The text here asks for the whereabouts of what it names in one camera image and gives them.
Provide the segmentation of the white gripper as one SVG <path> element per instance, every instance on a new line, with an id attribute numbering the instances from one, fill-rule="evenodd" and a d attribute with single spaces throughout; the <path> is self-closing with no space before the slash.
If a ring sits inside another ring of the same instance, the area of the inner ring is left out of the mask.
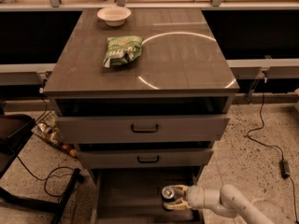
<path id="1" fill-rule="evenodd" d="M 185 200 L 178 199 L 173 202 L 163 202 L 163 207 L 170 211 L 182 211 L 186 209 L 203 209 L 205 206 L 205 191 L 198 186 L 174 185 L 170 187 L 171 197 L 178 199 L 185 196 Z"/>

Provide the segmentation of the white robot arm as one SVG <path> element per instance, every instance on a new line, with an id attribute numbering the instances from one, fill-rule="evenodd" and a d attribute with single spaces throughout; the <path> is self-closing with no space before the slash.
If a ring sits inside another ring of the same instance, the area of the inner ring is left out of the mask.
<path id="1" fill-rule="evenodd" d="M 247 224 L 275 224 L 232 185 L 220 189 L 171 185 L 162 189 L 161 196 L 164 209 L 169 211 L 207 209 L 221 217 L 241 216 Z"/>

